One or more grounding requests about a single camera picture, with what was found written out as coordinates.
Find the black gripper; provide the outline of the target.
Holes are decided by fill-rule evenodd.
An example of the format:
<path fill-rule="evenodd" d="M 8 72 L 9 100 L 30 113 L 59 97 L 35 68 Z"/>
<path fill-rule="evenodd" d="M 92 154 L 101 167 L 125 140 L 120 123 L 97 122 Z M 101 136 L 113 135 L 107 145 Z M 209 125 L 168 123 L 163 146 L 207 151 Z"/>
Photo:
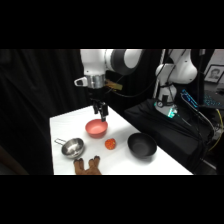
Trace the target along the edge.
<path fill-rule="evenodd" d="M 105 90 L 100 89 L 91 89 L 89 88 L 89 97 L 93 105 L 94 114 L 101 114 L 101 121 L 106 121 L 106 116 L 108 115 L 108 106 L 105 103 Z"/>

